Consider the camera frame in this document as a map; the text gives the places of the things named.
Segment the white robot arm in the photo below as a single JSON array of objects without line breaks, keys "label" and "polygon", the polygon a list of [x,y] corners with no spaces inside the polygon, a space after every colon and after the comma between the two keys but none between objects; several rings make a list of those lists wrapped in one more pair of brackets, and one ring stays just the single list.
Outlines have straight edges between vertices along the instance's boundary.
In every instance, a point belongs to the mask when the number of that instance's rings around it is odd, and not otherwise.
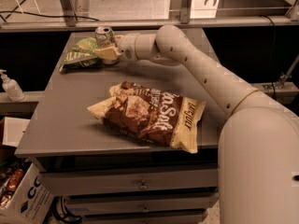
[{"label": "white robot arm", "polygon": [[299,224],[299,118],[198,49],[176,26],[155,35],[97,31],[105,60],[182,63],[223,110],[221,224]]}]

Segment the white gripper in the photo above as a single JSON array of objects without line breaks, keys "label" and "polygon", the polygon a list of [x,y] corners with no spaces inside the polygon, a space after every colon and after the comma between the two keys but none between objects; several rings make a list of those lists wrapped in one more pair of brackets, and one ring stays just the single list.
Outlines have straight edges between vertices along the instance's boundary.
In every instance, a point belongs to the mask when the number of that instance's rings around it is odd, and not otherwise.
[{"label": "white gripper", "polygon": [[139,33],[115,35],[116,47],[98,48],[94,53],[102,60],[117,60],[120,56],[124,61],[135,62],[138,60],[135,51],[135,42]]}]

